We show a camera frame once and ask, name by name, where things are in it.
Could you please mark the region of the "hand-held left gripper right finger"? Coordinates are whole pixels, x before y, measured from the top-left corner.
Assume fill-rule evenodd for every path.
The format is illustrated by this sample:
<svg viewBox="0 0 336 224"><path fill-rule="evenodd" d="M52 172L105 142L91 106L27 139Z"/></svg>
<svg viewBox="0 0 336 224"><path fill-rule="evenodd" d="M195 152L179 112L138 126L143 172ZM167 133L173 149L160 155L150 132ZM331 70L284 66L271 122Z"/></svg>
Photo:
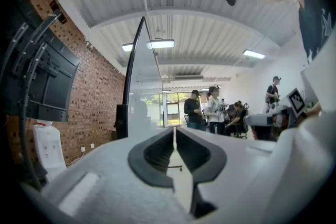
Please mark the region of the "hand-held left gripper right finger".
<svg viewBox="0 0 336 224"><path fill-rule="evenodd" d="M278 223L277 143L177 127L177 151L191 174L190 206L175 223Z"/></svg>

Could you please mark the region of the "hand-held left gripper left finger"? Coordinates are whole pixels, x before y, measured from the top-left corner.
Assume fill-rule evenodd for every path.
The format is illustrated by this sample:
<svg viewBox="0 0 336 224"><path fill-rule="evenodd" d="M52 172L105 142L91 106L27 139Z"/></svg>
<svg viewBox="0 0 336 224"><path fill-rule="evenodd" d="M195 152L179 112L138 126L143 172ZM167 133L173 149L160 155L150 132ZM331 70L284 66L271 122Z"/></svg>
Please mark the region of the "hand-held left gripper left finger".
<svg viewBox="0 0 336 224"><path fill-rule="evenodd" d="M47 184L41 195L77 223L190 223L193 217L173 187L151 186L131 169L129 152L152 144L172 128L97 147Z"/></svg>

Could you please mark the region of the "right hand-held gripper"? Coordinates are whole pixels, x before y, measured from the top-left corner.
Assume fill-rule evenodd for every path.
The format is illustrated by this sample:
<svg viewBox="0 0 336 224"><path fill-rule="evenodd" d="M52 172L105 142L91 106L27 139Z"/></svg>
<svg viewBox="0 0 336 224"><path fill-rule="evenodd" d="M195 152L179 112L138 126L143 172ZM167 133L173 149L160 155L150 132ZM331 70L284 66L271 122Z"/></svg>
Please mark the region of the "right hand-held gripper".
<svg viewBox="0 0 336 224"><path fill-rule="evenodd" d="M307 107L304 98L297 88L289 92L280 101L271 105L268 114L271 115L273 126L288 129L296 126L297 118ZM245 123L249 126L267 126L266 114L245 116Z"/></svg>

